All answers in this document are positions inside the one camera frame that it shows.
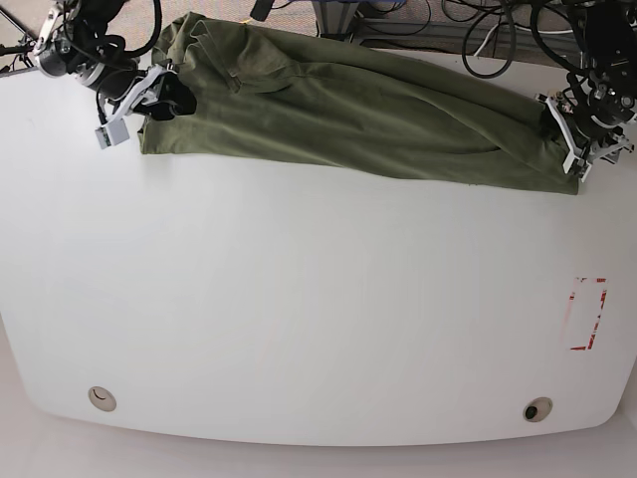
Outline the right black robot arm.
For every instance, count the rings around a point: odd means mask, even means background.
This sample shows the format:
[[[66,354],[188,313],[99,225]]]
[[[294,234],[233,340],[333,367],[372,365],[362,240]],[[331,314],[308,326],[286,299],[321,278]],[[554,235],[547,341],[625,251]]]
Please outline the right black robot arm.
[[[152,3],[150,38],[134,50],[126,47],[124,37],[107,31],[123,5],[122,1],[56,1],[33,49],[37,68],[52,78],[73,75],[92,90],[101,126],[127,114],[154,120],[194,114],[196,99],[178,79],[172,61],[146,70],[139,67],[141,57],[159,39],[161,3]]]

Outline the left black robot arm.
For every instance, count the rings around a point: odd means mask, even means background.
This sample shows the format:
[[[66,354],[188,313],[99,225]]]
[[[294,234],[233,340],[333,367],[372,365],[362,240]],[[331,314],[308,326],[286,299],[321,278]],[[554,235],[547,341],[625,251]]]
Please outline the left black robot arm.
[[[636,3],[565,1],[565,15],[582,65],[555,53],[538,29],[545,1],[531,4],[530,29],[540,49],[567,70],[568,87],[554,97],[538,96],[556,120],[568,147],[565,174],[583,181],[597,159],[616,163],[633,144],[623,127],[636,121]]]

